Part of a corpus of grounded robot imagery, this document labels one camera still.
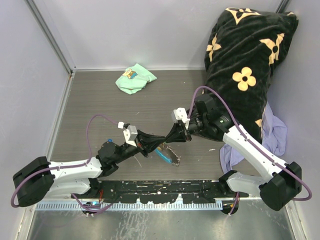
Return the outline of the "blue handled key ring organizer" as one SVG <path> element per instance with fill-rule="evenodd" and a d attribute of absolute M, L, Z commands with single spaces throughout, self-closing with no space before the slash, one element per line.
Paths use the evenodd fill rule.
<path fill-rule="evenodd" d="M 178 167 L 181 162 L 181 157 L 166 143 L 160 144 L 155 153 L 161 157 L 166 163 Z"/>

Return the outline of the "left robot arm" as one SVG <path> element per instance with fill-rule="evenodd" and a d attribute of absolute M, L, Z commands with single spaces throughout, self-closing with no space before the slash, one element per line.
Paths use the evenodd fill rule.
<path fill-rule="evenodd" d="M 29 207 L 49 193 L 61 195 L 63 191 L 95 198 L 100 193 L 100 185 L 90 180 L 111 175 L 119 168 L 119 163 L 136 154 L 147 156 L 166 140 L 164 136 L 140 130 L 130 133 L 126 129 L 123 135 L 122 145 L 106 141 L 96 156 L 85 160 L 54 162 L 48 161 L 46 156 L 37 157 L 13 175 L 12 207 Z"/>

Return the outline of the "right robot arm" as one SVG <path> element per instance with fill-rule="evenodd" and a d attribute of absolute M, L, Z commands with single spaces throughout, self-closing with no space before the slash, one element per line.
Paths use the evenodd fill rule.
<path fill-rule="evenodd" d="M 218 110 L 209 94 L 197 96 L 193 107 L 193 116 L 188 115 L 191 110 L 183 107 L 173 110 L 173 127 L 166 142 L 187 142 L 192 135 L 205 133 L 236 149 L 259 173 L 253 176 L 228 171 L 219 178 L 219 191 L 223 196 L 231 197 L 235 192 L 254 195 L 272 210 L 279 211 L 301 192 L 302 168 L 296 162 L 287 163 L 269 152 L 234 121 L 226 109 Z"/>

